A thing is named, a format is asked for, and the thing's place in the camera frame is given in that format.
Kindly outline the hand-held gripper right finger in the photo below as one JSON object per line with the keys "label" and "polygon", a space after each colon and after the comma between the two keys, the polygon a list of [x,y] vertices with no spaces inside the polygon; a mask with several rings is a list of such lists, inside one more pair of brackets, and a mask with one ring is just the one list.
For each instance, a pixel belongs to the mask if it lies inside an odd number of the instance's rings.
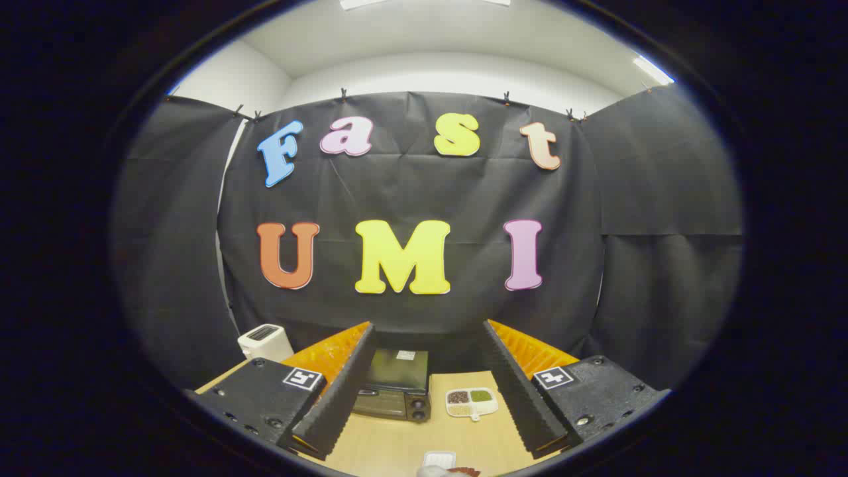
{"label": "hand-held gripper right finger", "polygon": [[493,320],[482,324],[482,356],[533,458],[596,441],[669,394],[606,356],[578,359]]}

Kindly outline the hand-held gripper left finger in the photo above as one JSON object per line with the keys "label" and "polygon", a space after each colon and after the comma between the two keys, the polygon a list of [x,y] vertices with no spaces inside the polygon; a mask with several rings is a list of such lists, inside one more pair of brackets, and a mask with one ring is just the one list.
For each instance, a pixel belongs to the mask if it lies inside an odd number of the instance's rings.
{"label": "hand-held gripper left finger", "polygon": [[274,362],[254,357],[206,392],[204,411],[249,437],[321,460],[339,439],[376,351],[370,322]]}

